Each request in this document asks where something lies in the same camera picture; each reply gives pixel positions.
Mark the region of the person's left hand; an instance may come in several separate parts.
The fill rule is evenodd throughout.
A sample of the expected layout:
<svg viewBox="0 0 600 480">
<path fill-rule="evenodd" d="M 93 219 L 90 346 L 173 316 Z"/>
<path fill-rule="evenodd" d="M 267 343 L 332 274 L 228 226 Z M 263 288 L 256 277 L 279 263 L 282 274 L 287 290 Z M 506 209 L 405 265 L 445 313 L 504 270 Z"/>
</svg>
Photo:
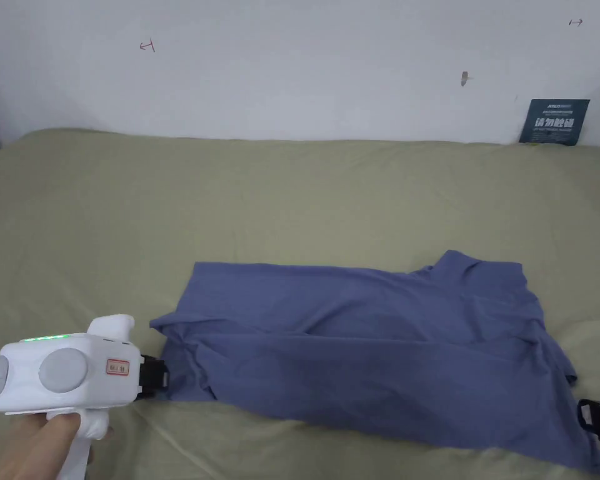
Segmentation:
<svg viewBox="0 0 600 480">
<path fill-rule="evenodd" d="M 17 417 L 0 455 L 0 479 L 56 479 L 80 426 L 79 414 Z"/>
</svg>

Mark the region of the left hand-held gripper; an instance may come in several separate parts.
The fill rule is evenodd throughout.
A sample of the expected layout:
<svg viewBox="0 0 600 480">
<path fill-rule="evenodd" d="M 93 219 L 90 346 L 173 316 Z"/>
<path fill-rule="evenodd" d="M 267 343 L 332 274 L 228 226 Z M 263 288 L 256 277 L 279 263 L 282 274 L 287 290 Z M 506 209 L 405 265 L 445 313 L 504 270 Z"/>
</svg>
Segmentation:
<svg viewBox="0 0 600 480">
<path fill-rule="evenodd" d="M 162 359 L 131 342 L 134 318 L 93 319 L 86 332 L 23 339 L 0 350 L 0 413 L 79 414 L 81 425 L 59 479 L 84 479 L 92 441 L 109 427 L 109 410 L 165 391 Z"/>
</svg>

